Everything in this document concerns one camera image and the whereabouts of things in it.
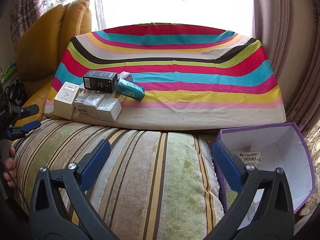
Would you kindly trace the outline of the person left hand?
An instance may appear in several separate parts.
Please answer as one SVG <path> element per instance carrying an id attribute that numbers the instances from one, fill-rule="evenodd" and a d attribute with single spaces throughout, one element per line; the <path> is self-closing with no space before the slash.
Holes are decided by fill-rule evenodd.
<path id="1" fill-rule="evenodd" d="M 4 162 L 6 171 L 3 173 L 4 179 L 7 181 L 9 187 L 15 187 L 16 179 L 16 164 L 15 164 L 15 149 L 13 146 L 9 148 L 10 157 Z"/>

